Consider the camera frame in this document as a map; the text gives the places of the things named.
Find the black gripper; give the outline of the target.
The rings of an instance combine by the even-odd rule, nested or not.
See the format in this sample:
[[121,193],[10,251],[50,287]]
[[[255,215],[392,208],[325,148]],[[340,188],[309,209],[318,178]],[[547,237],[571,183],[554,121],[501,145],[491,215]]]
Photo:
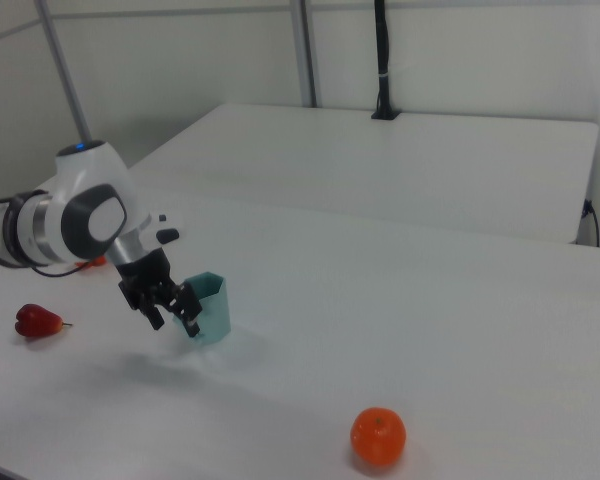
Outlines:
[[116,265],[121,276],[119,287],[132,310],[149,320],[154,330],[164,325],[156,305],[172,312],[182,323],[189,338],[200,333],[197,317],[202,312],[200,301],[189,283],[176,284],[170,277],[171,265],[162,248],[143,258]]

